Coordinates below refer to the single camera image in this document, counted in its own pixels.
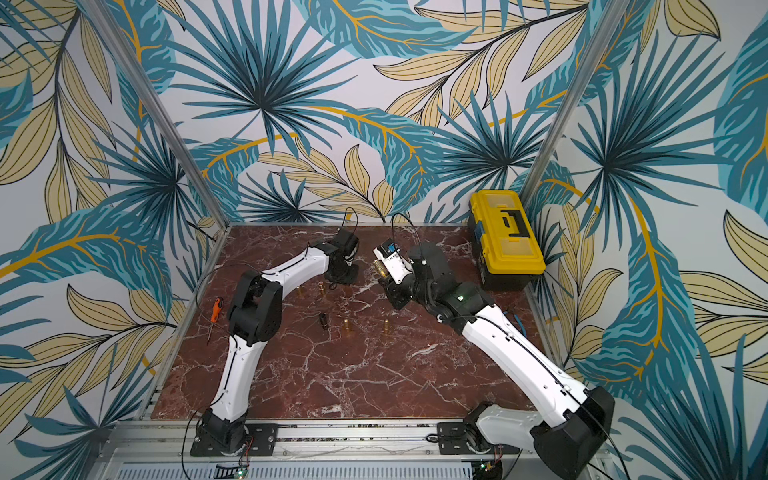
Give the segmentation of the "gold lipstick cap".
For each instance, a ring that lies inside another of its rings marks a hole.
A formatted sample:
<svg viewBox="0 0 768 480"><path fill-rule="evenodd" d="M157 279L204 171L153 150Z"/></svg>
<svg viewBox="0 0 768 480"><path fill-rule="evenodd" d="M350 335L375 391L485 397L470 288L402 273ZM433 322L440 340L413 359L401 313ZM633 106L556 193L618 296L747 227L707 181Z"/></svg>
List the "gold lipstick cap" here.
<svg viewBox="0 0 768 480"><path fill-rule="evenodd" d="M373 262L373 266L381 281L386 282L390 278L389 271L386 265L381 260L375 260Z"/></svg>

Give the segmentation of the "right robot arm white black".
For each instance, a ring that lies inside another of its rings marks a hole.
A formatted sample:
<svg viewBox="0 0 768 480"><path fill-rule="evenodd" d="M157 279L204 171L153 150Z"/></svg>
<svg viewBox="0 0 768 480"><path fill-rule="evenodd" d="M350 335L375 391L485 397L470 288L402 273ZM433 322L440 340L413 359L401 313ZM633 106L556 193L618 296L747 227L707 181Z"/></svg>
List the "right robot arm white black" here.
<svg viewBox="0 0 768 480"><path fill-rule="evenodd" d="M402 254L388 240L374 250L379 283L392 306L421 305L482 350L536 411L524 419L490 404L466 419L476 439L535 452L559 478L576 479L609 439L615 400L587 388L536 348L480 285L456 279L443 251L422 243Z"/></svg>

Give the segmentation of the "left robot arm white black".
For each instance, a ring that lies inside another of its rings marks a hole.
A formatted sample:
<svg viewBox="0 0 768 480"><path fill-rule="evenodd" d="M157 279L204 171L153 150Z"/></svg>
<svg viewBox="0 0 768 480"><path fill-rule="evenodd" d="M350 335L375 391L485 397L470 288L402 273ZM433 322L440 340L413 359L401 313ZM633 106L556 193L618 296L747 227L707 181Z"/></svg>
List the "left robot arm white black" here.
<svg viewBox="0 0 768 480"><path fill-rule="evenodd" d="M233 452L245 442L249 392L268 342L282 323L283 300L315 277L331 284L354 283L359 239L339 229L326 240L309 244L294 258L264 271L241 275L228 311L228 353L211 405L203 413L198 436Z"/></svg>

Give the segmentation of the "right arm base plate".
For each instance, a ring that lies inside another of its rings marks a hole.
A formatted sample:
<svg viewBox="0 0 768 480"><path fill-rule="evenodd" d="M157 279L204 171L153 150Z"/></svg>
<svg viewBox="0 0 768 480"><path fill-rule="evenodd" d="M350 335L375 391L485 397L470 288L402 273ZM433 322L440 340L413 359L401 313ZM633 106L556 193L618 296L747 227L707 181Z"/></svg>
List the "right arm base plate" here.
<svg viewBox="0 0 768 480"><path fill-rule="evenodd" d="M492 444L476 427L461 421L439 422L436 431L428 434L426 440L437 444L441 455L506 455L520 452L517 447Z"/></svg>

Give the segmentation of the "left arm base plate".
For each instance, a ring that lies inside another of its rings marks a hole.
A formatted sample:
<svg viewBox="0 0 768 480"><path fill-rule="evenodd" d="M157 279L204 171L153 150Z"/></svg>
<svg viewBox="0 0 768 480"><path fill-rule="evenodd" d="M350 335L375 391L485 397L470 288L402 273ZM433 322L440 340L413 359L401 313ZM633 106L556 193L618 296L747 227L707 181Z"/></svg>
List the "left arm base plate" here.
<svg viewBox="0 0 768 480"><path fill-rule="evenodd" d="M273 455L278 425L246 422L226 426L201 423L189 449L192 457L270 457Z"/></svg>

